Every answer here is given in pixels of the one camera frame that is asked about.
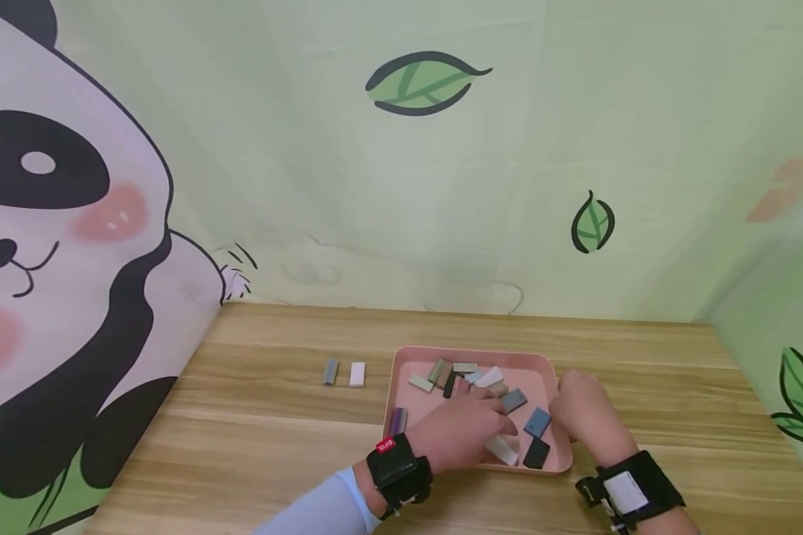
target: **black wristband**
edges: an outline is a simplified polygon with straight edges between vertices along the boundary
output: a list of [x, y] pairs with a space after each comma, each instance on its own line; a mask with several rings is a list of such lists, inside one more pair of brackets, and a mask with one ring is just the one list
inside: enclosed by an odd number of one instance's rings
[[428, 458], [413, 455], [404, 433], [380, 441], [366, 463], [375, 489], [387, 501], [387, 512], [381, 519], [407, 503], [421, 503], [429, 497], [433, 476]]
[[648, 451], [640, 451], [614, 467], [597, 467], [597, 470], [610, 504], [632, 530], [643, 520], [686, 506]]

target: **panda eye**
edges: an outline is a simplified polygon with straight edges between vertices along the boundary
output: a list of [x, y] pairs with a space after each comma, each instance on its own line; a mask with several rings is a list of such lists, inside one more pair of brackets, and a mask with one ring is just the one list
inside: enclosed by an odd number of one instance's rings
[[0, 111], [0, 205], [85, 207], [109, 187], [104, 159], [76, 131], [37, 114]]

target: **person's left hand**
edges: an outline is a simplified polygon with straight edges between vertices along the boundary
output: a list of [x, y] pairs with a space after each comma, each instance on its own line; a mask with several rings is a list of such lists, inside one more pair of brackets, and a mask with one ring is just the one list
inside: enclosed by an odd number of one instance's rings
[[456, 394], [405, 432], [413, 454], [428, 457], [434, 475], [482, 461], [496, 435], [517, 435], [503, 402], [489, 389], [457, 379]]

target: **light blue sleeve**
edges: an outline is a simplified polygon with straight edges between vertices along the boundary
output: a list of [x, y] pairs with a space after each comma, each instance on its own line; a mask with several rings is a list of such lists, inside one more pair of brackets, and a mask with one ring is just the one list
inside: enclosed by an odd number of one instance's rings
[[260, 525], [254, 535], [367, 535], [380, 523], [369, 511], [353, 470], [346, 468]]

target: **panda mouth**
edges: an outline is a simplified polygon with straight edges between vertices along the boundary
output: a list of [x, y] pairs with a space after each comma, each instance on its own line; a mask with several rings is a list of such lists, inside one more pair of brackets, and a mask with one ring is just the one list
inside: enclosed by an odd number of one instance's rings
[[44, 266], [51, 262], [51, 259], [54, 257], [54, 253], [57, 252], [57, 248], [59, 247], [59, 242], [54, 243], [54, 246], [51, 248], [51, 252], [43, 259], [38, 265], [34, 265], [32, 267], [25, 266], [23, 264], [19, 264], [14, 260], [9, 260], [9, 263], [12, 265], [18, 266], [20, 269], [24, 271], [26, 276], [28, 276], [28, 288], [25, 291], [21, 292], [20, 294], [12, 294], [12, 297], [24, 297], [25, 295], [29, 295], [30, 292], [36, 287], [36, 282], [32, 278], [32, 272], [41, 270]]

